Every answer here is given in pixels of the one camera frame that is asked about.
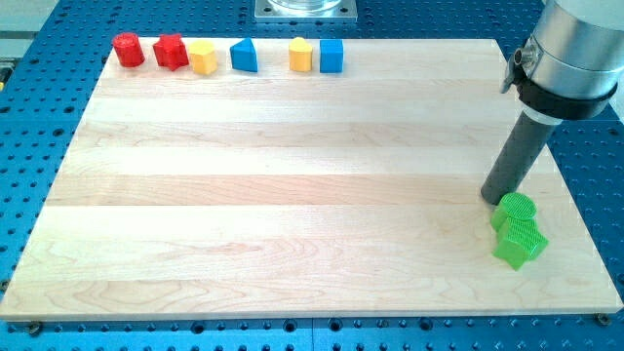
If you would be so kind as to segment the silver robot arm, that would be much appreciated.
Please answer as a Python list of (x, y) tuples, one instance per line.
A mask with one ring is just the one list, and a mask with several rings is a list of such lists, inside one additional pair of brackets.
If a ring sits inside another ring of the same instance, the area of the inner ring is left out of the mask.
[(500, 92), (516, 86), (530, 109), (584, 120), (605, 109), (622, 74), (623, 0), (548, 0)]

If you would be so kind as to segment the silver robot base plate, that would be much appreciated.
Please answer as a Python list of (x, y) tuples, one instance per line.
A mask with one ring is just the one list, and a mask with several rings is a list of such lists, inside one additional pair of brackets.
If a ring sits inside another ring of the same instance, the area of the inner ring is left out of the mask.
[(256, 22), (347, 21), (358, 18), (356, 0), (255, 0)]

